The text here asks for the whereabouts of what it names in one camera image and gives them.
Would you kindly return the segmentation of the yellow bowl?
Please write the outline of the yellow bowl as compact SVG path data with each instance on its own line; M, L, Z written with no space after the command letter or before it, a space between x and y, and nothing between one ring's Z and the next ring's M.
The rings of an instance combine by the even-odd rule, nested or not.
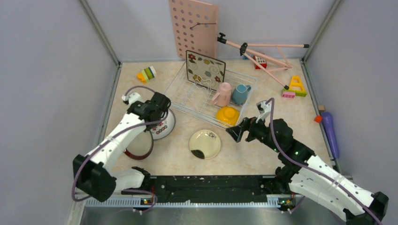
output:
M219 123L222 125L231 127L235 126L240 116L239 110L226 106L222 107L217 113L215 118L218 120Z

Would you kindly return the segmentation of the cream small leaf plate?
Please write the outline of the cream small leaf plate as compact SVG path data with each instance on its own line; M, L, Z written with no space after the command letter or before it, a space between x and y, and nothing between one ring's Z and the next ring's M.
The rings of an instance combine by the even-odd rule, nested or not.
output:
M195 132L189 140L189 150L197 158L214 158L221 150L221 140L212 130L203 129Z

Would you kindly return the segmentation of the pink mug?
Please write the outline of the pink mug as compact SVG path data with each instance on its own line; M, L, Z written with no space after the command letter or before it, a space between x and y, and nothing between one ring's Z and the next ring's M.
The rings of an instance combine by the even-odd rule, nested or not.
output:
M211 99L211 104L217 105L219 107L225 107L230 103L231 94L231 85L227 82L223 82L219 85L216 94Z

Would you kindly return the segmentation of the blue mug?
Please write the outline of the blue mug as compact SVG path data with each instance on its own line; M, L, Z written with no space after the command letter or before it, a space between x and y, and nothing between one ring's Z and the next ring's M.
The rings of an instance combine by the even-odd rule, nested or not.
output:
M247 98L248 94L251 91L252 87L250 85L238 85L232 92L231 101L236 105L243 105Z

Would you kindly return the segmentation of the red rimmed white plate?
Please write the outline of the red rimmed white plate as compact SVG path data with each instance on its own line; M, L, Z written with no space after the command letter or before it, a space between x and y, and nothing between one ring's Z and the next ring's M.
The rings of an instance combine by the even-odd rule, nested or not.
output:
M153 135L151 132L140 133L124 150L124 154L134 160L147 158L153 150Z

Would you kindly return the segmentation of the square floral plate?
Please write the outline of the square floral plate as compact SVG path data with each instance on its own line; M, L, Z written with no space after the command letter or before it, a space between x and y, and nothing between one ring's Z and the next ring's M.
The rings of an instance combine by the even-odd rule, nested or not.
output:
M186 50L187 80L211 90L224 82L226 62Z

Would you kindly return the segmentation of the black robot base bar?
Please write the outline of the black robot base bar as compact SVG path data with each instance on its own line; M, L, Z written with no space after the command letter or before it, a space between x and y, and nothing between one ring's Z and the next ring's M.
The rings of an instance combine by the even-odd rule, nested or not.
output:
M150 176L138 190L156 193L160 190L230 190L264 193L267 195L296 195L288 184L275 175L182 175Z

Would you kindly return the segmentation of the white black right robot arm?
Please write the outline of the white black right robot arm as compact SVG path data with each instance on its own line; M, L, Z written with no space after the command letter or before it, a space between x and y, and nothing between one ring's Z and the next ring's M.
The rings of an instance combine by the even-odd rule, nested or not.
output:
M244 118L226 129L236 142L247 131L247 142L258 140L278 152L283 167L276 171L275 187L281 193L303 195L332 211L347 225L380 225L389 198L382 192L360 188L328 166L313 150L293 138L293 130L283 119L270 122Z

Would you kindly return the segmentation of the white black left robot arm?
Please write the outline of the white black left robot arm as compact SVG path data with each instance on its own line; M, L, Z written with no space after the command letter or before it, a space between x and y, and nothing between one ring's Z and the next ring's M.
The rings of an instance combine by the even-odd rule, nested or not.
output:
M119 124L96 148L73 160L73 189L78 188L99 202L127 188L140 194L149 191L151 182L141 171L128 169L111 174L111 170L139 134L150 131L166 118L171 105L171 100L159 92L147 101L136 92L124 94L122 100L128 109Z

